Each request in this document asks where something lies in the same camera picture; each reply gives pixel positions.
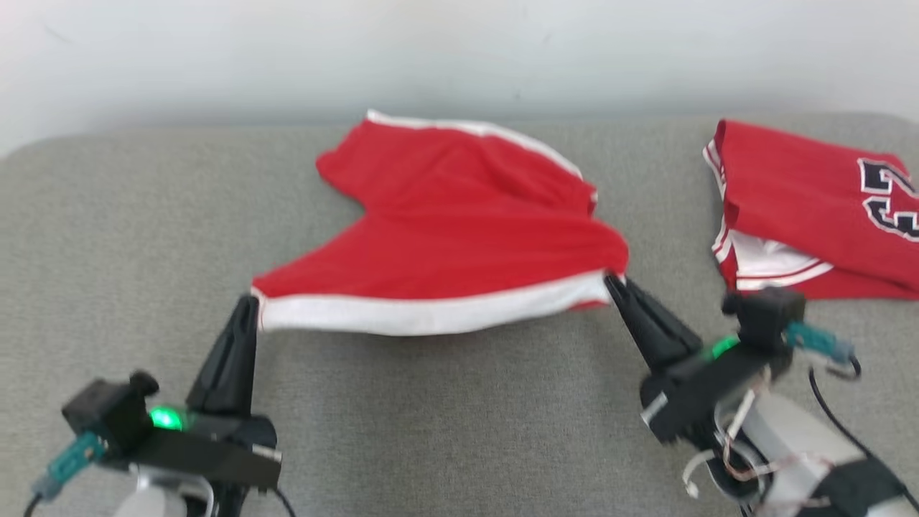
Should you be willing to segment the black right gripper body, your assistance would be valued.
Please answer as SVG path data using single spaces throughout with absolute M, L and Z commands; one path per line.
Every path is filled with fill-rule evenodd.
M 661 444 L 689 437 L 712 418 L 715 406 L 771 363 L 770 353 L 739 340 L 706 343 L 698 352 L 662 370 L 649 368 L 641 383 L 640 413 Z

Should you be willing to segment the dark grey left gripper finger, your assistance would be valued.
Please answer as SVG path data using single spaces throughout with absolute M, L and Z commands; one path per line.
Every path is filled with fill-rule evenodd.
M 255 362 L 257 334 L 260 317 L 259 298 L 252 294 L 240 298 L 236 318 L 236 340 L 238 343 L 238 409 L 240 415 L 249 418 L 255 383 Z
M 240 415 L 237 393 L 239 356 L 236 340 L 236 318 L 240 298 L 187 395 L 186 406 L 194 412 Z

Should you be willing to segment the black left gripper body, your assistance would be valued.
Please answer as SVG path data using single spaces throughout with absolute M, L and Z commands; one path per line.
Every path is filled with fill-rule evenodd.
M 266 416 L 216 416 L 181 408 L 149 411 L 152 433 L 129 455 L 138 490 L 160 488 L 177 510 L 143 517 L 243 517 L 251 492 L 278 490 L 283 456 Z

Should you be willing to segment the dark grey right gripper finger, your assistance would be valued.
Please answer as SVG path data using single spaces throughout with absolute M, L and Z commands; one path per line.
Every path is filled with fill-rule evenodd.
M 615 304 L 648 365 L 673 365 L 702 349 L 701 337 L 634 281 L 615 278 Z
M 604 277 L 608 294 L 647 366 L 662 370 L 673 363 L 673 315 L 633 281 Z

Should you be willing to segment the red jersey with black number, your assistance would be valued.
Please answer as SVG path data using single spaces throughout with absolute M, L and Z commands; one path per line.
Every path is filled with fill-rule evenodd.
M 721 120 L 702 156 L 722 199 L 727 288 L 919 300 L 919 177 L 894 154 Z

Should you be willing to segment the red shorts with white stripe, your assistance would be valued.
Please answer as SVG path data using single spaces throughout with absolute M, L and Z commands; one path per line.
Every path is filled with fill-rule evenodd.
M 473 332 L 608 305 L 629 265 L 578 166 L 492 122 L 368 111 L 315 167 L 363 215 L 253 279 L 264 332 Z

